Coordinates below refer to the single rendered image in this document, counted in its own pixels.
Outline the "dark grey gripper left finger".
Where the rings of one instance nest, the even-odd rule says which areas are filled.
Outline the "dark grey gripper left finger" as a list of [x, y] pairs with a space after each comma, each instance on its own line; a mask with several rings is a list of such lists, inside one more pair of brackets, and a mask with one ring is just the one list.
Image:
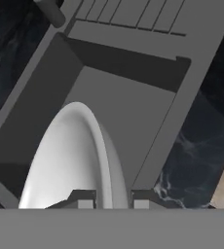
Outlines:
[[96, 209], [96, 190], [74, 190], [68, 199], [49, 206], [49, 209]]

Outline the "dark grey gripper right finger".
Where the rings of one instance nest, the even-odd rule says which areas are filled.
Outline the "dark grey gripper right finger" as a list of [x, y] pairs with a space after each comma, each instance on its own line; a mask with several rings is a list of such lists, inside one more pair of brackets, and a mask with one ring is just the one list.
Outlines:
[[171, 200], [162, 200], [153, 189], [132, 190], [131, 191], [132, 209], [177, 209], [179, 205]]

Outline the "white bowl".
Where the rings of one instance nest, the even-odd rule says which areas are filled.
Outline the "white bowl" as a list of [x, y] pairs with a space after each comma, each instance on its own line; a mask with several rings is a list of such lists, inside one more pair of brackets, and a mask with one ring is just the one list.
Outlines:
[[45, 209], [76, 191], [94, 191], [99, 209], [129, 207], [115, 145], [84, 103], [65, 105], [46, 129], [21, 193], [20, 209]]

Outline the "grey sink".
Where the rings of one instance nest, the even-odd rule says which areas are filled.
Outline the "grey sink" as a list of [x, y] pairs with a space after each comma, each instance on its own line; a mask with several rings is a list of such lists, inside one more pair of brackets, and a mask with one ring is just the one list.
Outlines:
[[224, 36], [224, 0], [64, 0], [0, 111], [0, 206], [26, 185], [63, 182], [87, 142], [68, 108], [87, 107], [110, 135], [128, 188], [156, 181]]

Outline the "grey tap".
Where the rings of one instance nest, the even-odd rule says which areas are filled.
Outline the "grey tap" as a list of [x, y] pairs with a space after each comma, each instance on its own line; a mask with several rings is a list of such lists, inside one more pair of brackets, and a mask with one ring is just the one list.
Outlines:
[[65, 16], [56, 4], [56, 0], [33, 0], [51, 25], [60, 28], [65, 23]]

